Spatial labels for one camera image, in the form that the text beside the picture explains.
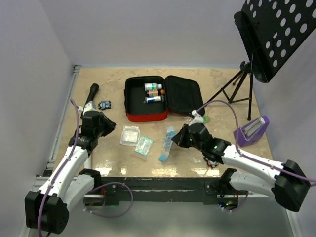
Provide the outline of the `blue owl toy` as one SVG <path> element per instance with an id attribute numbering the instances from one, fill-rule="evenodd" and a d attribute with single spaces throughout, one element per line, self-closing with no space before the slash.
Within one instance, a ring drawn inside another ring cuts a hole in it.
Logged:
<path id="1" fill-rule="evenodd" d="M 111 109 L 111 101 L 110 100 L 100 101 L 98 103 L 98 109 L 100 109 L 100 110 Z"/>

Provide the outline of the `aluminium left rail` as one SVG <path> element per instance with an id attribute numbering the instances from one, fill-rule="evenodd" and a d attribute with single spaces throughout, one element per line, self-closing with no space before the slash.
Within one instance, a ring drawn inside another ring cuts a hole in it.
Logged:
<path id="1" fill-rule="evenodd" d="M 74 67 L 73 67 L 73 74 L 72 74 L 72 79 L 71 79 L 71 83 L 70 83 L 70 88 L 67 92 L 66 101 L 64 103 L 61 118 L 60 118 L 60 121 L 58 123 L 57 132 L 55 135 L 53 146 L 52 146 L 52 149 L 50 151 L 50 155 L 48 156 L 48 161 L 46 163 L 45 170 L 43 171 L 44 177 L 49 177 L 53 172 L 53 168 L 54 168 L 57 154 L 58 154 L 58 149 L 59 149 L 60 142 L 62 139 L 62 133 L 63 133 L 65 119 L 67 118 L 67 114 L 68 114 L 70 99 L 72 97 L 72 94 L 73 94 L 73 91 L 74 91 L 74 88 L 75 88 L 75 85 L 76 85 L 81 68 L 82 68 L 82 65 L 74 65 Z"/>

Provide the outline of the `amber bottle orange cap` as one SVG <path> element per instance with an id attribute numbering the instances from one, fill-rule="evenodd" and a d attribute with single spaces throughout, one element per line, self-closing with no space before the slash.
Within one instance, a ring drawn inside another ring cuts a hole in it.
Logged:
<path id="1" fill-rule="evenodd" d="M 155 97 L 155 96 L 161 96 L 165 94 L 164 89 L 155 89 L 155 90 L 148 90 L 147 95 L 148 97 Z"/>

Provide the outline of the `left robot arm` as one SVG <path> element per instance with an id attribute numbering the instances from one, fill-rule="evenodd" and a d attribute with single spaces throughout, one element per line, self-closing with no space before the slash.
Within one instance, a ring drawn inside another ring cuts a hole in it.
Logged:
<path id="1" fill-rule="evenodd" d="M 77 118 L 74 136 L 66 152 L 48 180 L 25 196 L 26 226 L 42 232 L 60 234 L 65 229 L 74 206 L 90 192 L 102 189 L 98 171 L 79 168 L 90 158 L 98 139 L 114 131 L 116 124 L 98 111 L 93 101 L 78 107 L 82 117 Z"/>

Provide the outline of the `white gauze pad packet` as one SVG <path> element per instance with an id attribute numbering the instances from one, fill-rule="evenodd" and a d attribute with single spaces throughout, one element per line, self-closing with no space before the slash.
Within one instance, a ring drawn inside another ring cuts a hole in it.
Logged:
<path id="1" fill-rule="evenodd" d="M 140 129 L 137 126 L 124 126 L 121 134 L 120 144 L 125 146 L 136 146 L 140 139 Z"/>

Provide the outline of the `bandage plasters bag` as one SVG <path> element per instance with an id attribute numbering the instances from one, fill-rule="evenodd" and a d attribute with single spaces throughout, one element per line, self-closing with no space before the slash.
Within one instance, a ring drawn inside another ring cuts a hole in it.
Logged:
<path id="1" fill-rule="evenodd" d="M 146 156 L 150 150 L 153 140 L 142 136 L 135 147 L 135 152 Z"/>

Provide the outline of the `white bandage roll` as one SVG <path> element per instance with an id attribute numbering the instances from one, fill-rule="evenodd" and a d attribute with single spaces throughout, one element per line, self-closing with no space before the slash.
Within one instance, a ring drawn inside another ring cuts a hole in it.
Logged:
<path id="1" fill-rule="evenodd" d="M 154 103 L 162 101 L 161 96 L 145 97 L 144 103 Z"/>

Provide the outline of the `black microphone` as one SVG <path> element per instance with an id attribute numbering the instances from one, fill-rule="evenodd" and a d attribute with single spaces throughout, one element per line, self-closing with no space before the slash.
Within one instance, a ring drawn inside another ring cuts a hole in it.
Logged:
<path id="1" fill-rule="evenodd" d="M 85 102 L 85 105 L 90 102 L 90 101 L 94 101 L 94 98 L 97 94 L 97 92 L 99 91 L 99 85 L 96 84 L 96 83 L 93 83 L 90 87 L 90 91 L 89 91 L 89 94 L 88 94 L 88 97 L 86 99 L 86 102 Z"/>

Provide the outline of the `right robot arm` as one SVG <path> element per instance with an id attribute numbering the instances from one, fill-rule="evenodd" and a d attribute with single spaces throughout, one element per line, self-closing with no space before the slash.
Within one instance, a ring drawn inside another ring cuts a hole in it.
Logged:
<path id="1" fill-rule="evenodd" d="M 222 192 L 255 192 L 272 197 L 287 210 L 300 210 L 312 185 L 296 162 L 287 160 L 282 163 L 239 150 L 236 145 L 213 137 L 203 124 L 201 115 L 197 111 L 193 114 L 194 120 L 184 124 L 172 141 L 182 148 L 197 149 L 209 164 L 232 167 L 221 177 Z"/>

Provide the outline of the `aluminium rail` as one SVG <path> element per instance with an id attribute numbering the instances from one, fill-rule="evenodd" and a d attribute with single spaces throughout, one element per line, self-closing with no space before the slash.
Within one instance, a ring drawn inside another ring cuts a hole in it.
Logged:
<path id="1" fill-rule="evenodd" d="M 32 187 L 32 191 L 44 190 L 46 183 L 51 181 L 50 177 L 36 177 Z M 229 184 L 238 191 L 250 191 L 258 194 L 274 197 L 272 188 L 274 184 L 269 184 L 266 181 L 254 175 L 235 172 L 230 178 Z"/>
<path id="2" fill-rule="evenodd" d="M 46 163 L 45 170 L 43 171 L 44 177 L 49 177 L 53 172 L 53 168 L 54 168 L 57 154 L 58 154 L 58 149 L 59 149 L 60 142 L 62 139 L 62 133 L 63 133 L 65 119 L 67 118 L 67 114 L 68 114 L 70 99 L 72 97 L 72 94 L 73 94 L 73 91 L 74 91 L 74 88 L 75 88 L 75 85 L 76 85 L 81 68 L 82 68 L 82 65 L 74 65 L 74 67 L 73 67 L 73 74 L 72 74 L 72 79 L 71 79 L 71 83 L 70 83 L 70 88 L 67 92 L 66 101 L 64 103 L 61 118 L 60 118 L 60 121 L 58 123 L 57 132 L 55 135 L 53 146 L 52 146 L 52 149 L 50 151 L 50 155 L 48 156 L 48 161 Z"/>

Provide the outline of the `white medicine bottle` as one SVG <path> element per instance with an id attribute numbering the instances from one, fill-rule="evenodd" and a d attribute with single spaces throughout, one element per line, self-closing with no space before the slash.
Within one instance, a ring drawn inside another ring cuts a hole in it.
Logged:
<path id="1" fill-rule="evenodd" d="M 162 84 L 157 83 L 145 83 L 144 89 L 146 91 L 155 90 L 155 89 L 162 89 Z"/>

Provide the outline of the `green wind oil box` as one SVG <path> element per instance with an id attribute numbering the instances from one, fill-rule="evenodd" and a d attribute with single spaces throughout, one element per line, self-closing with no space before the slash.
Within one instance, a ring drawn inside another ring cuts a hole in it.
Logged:
<path id="1" fill-rule="evenodd" d="M 202 123 L 209 123 L 210 117 L 209 116 L 202 116 Z"/>

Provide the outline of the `aluminium front rail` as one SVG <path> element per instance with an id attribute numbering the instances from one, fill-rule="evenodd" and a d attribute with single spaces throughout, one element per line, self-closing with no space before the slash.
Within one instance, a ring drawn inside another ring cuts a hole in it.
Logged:
<path id="1" fill-rule="evenodd" d="M 32 187 L 32 191 L 44 190 L 46 183 L 51 181 L 50 177 L 36 177 Z M 238 191 L 250 191 L 258 194 L 274 197 L 272 188 L 274 184 L 269 184 L 266 181 L 254 175 L 235 172 L 230 178 L 229 184 Z"/>

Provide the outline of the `purple box device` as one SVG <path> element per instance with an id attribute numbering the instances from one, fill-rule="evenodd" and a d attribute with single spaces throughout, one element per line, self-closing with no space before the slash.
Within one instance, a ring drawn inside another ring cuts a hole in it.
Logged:
<path id="1" fill-rule="evenodd" d="M 257 143 L 266 132 L 270 121 L 267 116 L 262 116 L 234 131 L 234 137 L 240 147 Z"/>

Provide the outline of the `black music stand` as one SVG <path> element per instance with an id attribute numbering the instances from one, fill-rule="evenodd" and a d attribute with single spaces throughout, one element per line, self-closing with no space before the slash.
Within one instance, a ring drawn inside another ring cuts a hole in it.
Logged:
<path id="1" fill-rule="evenodd" d="M 235 96 L 245 78 L 269 83 L 316 28 L 316 2 L 314 0 L 246 0 L 242 9 L 234 14 L 248 62 L 241 62 L 240 71 L 215 93 L 225 94 L 228 103 Z M 232 95 L 225 89 L 235 86 Z"/>

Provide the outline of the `blue mask package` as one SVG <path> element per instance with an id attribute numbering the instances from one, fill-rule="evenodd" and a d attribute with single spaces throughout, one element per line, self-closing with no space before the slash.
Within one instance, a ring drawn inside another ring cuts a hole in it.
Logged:
<path id="1" fill-rule="evenodd" d="M 161 155 L 159 157 L 159 161 L 165 162 L 167 161 L 170 150 L 173 144 L 172 138 L 176 135 L 174 126 L 170 126 L 166 130 L 166 137 L 162 146 Z"/>

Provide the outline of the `brown owl toy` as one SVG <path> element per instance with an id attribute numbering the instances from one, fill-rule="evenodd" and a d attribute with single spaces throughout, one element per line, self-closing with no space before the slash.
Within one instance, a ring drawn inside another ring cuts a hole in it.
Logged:
<path id="1" fill-rule="evenodd" d="M 218 162 L 211 161 L 211 160 L 207 160 L 206 163 L 207 163 L 208 167 L 210 167 L 211 169 L 213 169 L 213 168 L 215 168 L 215 167 L 217 167 L 219 165 Z"/>

